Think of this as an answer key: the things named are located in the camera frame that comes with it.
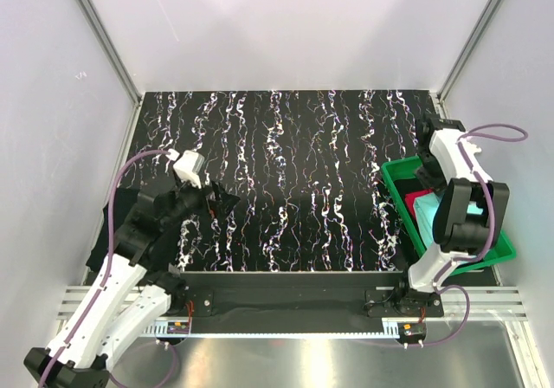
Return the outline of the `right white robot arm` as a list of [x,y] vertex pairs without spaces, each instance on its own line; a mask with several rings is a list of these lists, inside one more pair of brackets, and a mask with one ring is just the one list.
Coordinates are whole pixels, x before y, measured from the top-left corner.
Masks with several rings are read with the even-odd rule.
[[423,117],[416,122],[422,166],[416,176],[441,193],[432,225],[433,242],[406,273],[405,287],[393,294],[403,315],[415,314],[438,294],[461,264],[480,262],[499,240],[510,191],[494,181],[475,155],[471,137],[488,126],[467,130],[458,120]]

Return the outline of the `turquoise t shirt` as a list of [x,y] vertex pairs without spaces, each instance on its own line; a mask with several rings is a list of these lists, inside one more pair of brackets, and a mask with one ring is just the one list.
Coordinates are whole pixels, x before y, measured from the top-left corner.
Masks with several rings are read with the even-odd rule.
[[440,202],[441,198],[431,192],[416,197],[413,203],[417,228],[425,249],[434,242],[433,223]]

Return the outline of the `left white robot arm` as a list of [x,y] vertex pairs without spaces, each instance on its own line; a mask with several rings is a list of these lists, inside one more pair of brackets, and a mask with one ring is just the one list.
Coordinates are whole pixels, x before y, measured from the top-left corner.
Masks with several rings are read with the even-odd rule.
[[169,179],[140,190],[74,314],[47,346],[27,353],[23,363],[38,386],[106,386],[150,324],[190,306],[186,282],[169,270],[183,222],[221,222],[239,201],[217,182],[196,188]]

